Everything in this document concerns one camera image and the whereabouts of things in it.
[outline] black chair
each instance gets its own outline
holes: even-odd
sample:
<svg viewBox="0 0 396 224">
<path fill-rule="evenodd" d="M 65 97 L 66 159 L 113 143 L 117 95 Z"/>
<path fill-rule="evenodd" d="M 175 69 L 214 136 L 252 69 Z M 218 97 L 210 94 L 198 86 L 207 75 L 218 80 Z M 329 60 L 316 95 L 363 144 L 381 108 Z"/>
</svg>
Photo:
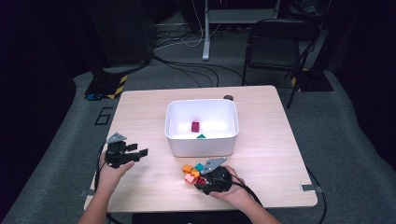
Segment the black chair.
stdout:
<svg viewBox="0 0 396 224">
<path fill-rule="evenodd" d="M 298 81 L 309 50 L 320 34 L 319 26 L 312 21 L 269 19 L 256 22 L 247 39 L 242 86 L 245 85 L 247 67 L 286 71 L 294 75 L 294 84 L 287 105 L 290 108 L 294 93 L 299 90 Z M 300 43 L 307 43 L 300 53 Z"/>
</svg>

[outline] forearm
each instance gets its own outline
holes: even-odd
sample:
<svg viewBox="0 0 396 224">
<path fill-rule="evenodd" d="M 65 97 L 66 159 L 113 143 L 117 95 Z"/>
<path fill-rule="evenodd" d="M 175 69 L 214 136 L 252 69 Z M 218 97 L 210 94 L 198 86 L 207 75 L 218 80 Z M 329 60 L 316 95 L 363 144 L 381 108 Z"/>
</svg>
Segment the forearm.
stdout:
<svg viewBox="0 0 396 224">
<path fill-rule="evenodd" d="M 253 224 L 263 223 L 280 223 L 275 217 L 273 217 L 264 207 L 254 200 L 246 200 L 240 203 L 237 208 L 243 212 Z"/>
<path fill-rule="evenodd" d="M 79 220 L 79 224 L 101 224 L 106 222 L 108 202 L 111 194 L 97 191 Z"/>
</svg>

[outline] wooden tabletop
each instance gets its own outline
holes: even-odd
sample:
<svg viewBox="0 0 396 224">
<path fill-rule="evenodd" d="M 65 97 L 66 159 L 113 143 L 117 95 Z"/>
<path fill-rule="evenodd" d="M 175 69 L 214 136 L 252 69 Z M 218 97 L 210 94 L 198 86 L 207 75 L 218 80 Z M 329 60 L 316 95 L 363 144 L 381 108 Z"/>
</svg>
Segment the wooden tabletop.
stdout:
<svg viewBox="0 0 396 224">
<path fill-rule="evenodd" d="M 311 184 L 311 181 L 276 89 L 272 86 L 224 87 L 122 94 L 108 137 L 121 133 L 128 137 L 127 145 L 137 143 L 139 149 L 148 148 L 148 155 L 121 179 L 108 212 L 233 209 L 226 202 L 206 196 L 185 183 L 183 165 L 205 164 L 206 158 L 175 157 L 164 134 L 166 109 L 171 102 L 219 99 L 224 95 L 233 96 L 239 120 L 234 152 L 224 164 L 235 169 L 264 207 L 317 204 L 315 192 L 300 190 L 301 184 Z M 87 198 L 85 207 L 91 198 Z"/>
</svg>

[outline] small black object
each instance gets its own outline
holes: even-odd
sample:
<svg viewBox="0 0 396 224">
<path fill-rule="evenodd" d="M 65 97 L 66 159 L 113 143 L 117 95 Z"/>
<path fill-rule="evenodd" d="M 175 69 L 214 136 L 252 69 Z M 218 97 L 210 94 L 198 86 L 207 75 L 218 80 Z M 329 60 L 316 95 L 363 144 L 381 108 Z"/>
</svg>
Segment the small black object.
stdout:
<svg viewBox="0 0 396 224">
<path fill-rule="evenodd" d="M 149 149 L 143 149 L 134 153 L 125 153 L 137 149 L 137 144 L 126 146 L 124 141 L 108 144 L 106 152 L 106 162 L 113 168 L 119 168 L 128 161 L 140 161 L 140 158 L 149 154 Z"/>
<path fill-rule="evenodd" d="M 219 166 L 214 171 L 202 175 L 202 177 L 205 178 L 206 184 L 195 184 L 194 186 L 201 189 L 206 195 L 212 191 L 228 191 L 233 184 L 230 172 L 223 166 Z"/>
<path fill-rule="evenodd" d="M 226 99 L 226 100 L 233 101 L 233 96 L 231 96 L 231 95 L 225 95 L 223 98 Z"/>
</svg>

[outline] red block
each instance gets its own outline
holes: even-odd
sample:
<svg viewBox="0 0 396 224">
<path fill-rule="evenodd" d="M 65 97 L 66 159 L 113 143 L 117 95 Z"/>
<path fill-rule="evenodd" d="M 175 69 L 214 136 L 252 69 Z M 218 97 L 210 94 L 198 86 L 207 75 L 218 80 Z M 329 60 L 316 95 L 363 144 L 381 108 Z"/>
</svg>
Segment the red block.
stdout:
<svg viewBox="0 0 396 224">
<path fill-rule="evenodd" d="M 198 133 L 198 132 L 199 132 L 199 122 L 194 121 L 194 122 L 191 124 L 191 131 L 192 131 L 193 133 Z"/>
</svg>

